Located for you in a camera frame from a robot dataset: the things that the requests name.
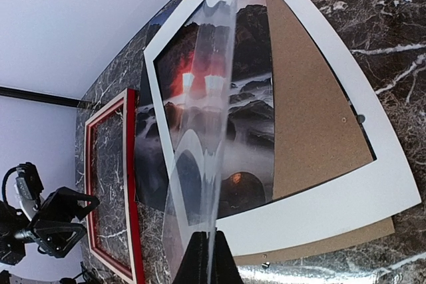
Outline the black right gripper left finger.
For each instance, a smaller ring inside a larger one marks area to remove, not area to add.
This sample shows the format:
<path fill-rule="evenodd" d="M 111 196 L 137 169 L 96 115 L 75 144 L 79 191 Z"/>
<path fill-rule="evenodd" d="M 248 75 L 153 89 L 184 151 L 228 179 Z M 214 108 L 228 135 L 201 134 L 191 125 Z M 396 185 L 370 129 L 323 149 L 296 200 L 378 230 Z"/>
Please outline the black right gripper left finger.
<path fill-rule="evenodd" d="M 208 282 L 208 238 L 206 232 L 194 232 L 190 238 L 173 284 Z"/>

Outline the wooden red-edged picture frame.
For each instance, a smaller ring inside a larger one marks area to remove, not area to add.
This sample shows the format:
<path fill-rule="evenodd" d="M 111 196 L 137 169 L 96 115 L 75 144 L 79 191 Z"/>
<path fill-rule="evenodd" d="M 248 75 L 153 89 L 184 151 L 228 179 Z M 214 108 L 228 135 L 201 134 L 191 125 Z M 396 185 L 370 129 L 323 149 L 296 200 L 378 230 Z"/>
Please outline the wooden red-edged picture frame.
<path fill-rule="evenodd" d="M 113 112 L 122 111 L 122 170 L 124 188 L 124 234 L 129 249 L 129 266 L 114 258 L 99 246 L 97 241 L 101 236 L 97 234 L 95 222 L 99 220 L 97 214 L 90 213 L 87 218 L 88 241 L 90 252 L 106 267 L 117 274 L 127 283 L 144 283 L 144 269 L 142 262 L 142 248 L 140 243 L 138 210 L 136 204 L 136 179 L 134 174 L 134 141 L 135 141 L 135 111 L 136 91 L 130 88 L 123 90 L 98 112 L 85 122 L 85 192 L 95 193 L 95 138 L 98 137 L 98 125 L 112 116 Z"/>

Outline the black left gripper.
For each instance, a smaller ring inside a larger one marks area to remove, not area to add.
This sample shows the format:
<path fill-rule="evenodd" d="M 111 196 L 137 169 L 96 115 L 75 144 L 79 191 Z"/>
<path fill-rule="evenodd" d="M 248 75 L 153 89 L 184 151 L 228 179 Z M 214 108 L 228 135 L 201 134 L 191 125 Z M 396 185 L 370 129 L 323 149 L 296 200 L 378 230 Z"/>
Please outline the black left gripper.
<path fill-rule="evenodd" d="M 45 201 L 43 196 L 28 200 L 18 195 L 19 209 L 9 205 L 6 191 L 2 190 L 1 196 L 1 264 L 4 265 L 18 264 L 26 256 L 28 243 L 36 243 L 42 254 L 66 257 L 87 234 L 83 224 L 71 223 L 72 220 L 81 221 L 100 204 L 96 196 L 67 187 L 50 193 Z M 30 221 L 33 238 L 23 233 Z"/>

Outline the clear acrylic sheet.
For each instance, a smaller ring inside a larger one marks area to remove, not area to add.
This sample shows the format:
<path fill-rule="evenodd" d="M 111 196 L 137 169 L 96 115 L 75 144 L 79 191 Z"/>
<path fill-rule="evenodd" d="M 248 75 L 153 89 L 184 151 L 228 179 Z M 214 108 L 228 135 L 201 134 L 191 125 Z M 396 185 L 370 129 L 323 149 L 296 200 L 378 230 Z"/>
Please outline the clear acrylic sheet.
<path fill-rule="evenodd" d="M 212 282 L 236 3 L 237 0 L 203 0 L 199 10 L 192 67 L 182 80 L 186 99 L 164 212 L 164 231 L 180 236 L 182 258 L 192 234 L 206 232 L 207 283 Z"/>

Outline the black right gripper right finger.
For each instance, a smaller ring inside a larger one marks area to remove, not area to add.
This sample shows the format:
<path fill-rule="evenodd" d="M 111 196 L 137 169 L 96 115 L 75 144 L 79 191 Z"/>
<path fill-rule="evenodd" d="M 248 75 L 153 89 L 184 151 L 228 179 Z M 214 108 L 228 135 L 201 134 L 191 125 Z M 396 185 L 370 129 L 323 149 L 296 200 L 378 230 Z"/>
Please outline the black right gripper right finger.
<path fill-rule="evenodd" d="M 242 278 L 222 231 L 216 232 L 212 266 L 212 283 L 242 284 Z"/>

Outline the white photo mat board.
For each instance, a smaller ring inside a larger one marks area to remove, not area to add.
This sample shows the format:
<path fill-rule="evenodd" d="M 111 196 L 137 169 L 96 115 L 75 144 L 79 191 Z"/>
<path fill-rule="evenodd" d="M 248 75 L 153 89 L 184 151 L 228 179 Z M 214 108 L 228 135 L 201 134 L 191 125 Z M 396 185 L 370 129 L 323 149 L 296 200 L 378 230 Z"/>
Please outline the white photo mat board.
<path fill-rule="evenodd" d="M 407 158 L 384 108 L 360 65 L 312 0 L 283 1 L 288 4 L 331 69 L 355 115 L 373 157 L 371 163 L 343 175 L 343 184 L 352 187 L 355 196 L 366 193 L 366 204 L 373 206 L 369 217 L 365 219 L 356 217 L 352 226 L 357 227 L 362 222 L 371 223 L 374 219 L 390 218 L 394 214 L 417 205 L 421 198 Z M 166 16 L 166 20 L 161 24 L 157 34 L 144 50 L 144 63 L 168 176 L 166 203 L 178 132 L 175 135 L 170 133 L 154 60 L 188 18 L 194 12 L 199 12 L 202 2 L 203 0 L 182 0 Z M 271 204 L 273 200 L 272 188 L 271 200 L 262 206 Z M 226 234 L 232 253 L 234 255 L 251 255 L 259 252 L 262 248 L 260 244 L 255 244 L 251 249 L 244 247 L 244 242 L 238 238 L 238 230 L 232 226 L 234 216 L 221 218 L 217 215 L 216 219 L 216 228 Z M 182 244 L 179 235 L 171 235 L 163 229 L 162 238 L 169 255 L 182 255 L 179 248 Z"/>

